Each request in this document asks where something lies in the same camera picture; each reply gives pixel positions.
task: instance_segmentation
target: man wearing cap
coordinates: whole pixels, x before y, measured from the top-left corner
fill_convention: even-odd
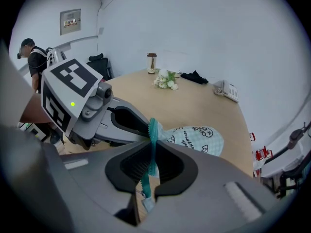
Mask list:
[[[47,68],[47,53],[35,45],[31,38],[22,41],[17,57],[28,58],[29,71],[32,78],[32,88],[41,92],[42,72]]]

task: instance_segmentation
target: wooden table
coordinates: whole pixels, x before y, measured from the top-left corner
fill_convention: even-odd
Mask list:
[[[156,74],[141,70],[107,81],[115,97],[133,104],[147,119],[154,117],[165,130],[211,126],[224,139],[221,157],[253,176],[249,132],[238,103],[213,93],[213,85],[176,79],[178,90],[152,85]]]

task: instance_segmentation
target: white wall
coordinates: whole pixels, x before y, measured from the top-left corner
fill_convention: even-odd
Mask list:
[[[145,68],[156,52],[157,67],[229,80],[262,146],[286,130],[311,88],[310,44],[284,0],[103,0],[98,24],[100,52],[117,76]],[[291,127],[303,120],[310,111]]]
[[[17,69],[27,64],[27,59],[17,59],[21,42],[34,40],[37,46],[46,49],[65,44],[67,57],[80,57],[87,61],[97,55],[96,17],[100,0],[26,0],[12,31],[9,54]],[[60,35],[60,12],[81,9],[81,30]]]

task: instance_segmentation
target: wall-mounted metal box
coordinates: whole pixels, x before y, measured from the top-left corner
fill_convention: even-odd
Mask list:
[[[81,9],[60,13],[60,35],[81,30]]]

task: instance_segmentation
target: white telephone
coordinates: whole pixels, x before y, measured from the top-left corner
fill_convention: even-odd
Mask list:
[[[234,85],[226,80],[218,81],[214,85],[218,87],[218,89],[214,90],[216,95],[225,96],[235,102],[239,102],[238,90]]]

